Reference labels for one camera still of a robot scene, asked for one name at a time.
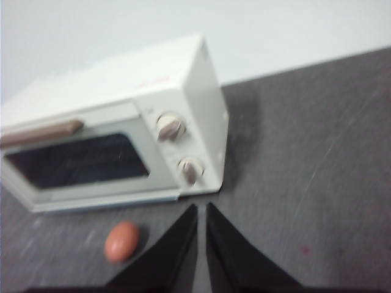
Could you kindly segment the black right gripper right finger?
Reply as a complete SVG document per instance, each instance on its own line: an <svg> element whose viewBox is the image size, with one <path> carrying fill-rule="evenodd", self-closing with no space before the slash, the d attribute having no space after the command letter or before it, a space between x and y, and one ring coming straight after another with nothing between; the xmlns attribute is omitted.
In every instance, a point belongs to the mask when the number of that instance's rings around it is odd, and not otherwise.
<svg viewBox="0 0 391 293"><path fill-rule="evenodd" d="M206 255L213 292L380 292L301 284L254 247L212 203L206 206Z"/></svg>

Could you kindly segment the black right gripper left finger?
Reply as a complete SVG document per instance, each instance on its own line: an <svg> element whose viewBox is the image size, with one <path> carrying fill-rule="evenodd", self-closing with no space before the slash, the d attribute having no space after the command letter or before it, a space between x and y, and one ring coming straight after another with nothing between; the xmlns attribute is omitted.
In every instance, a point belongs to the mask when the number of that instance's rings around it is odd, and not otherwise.
<svg viewBox="0 0 391 293"><path fill-rule="evenodd" d="M192 285L195 265L184 269L186 261L197 260L197 206L190 205L161 238L103 286L28 288L24 292L174 292L185 280Z"/></svg>

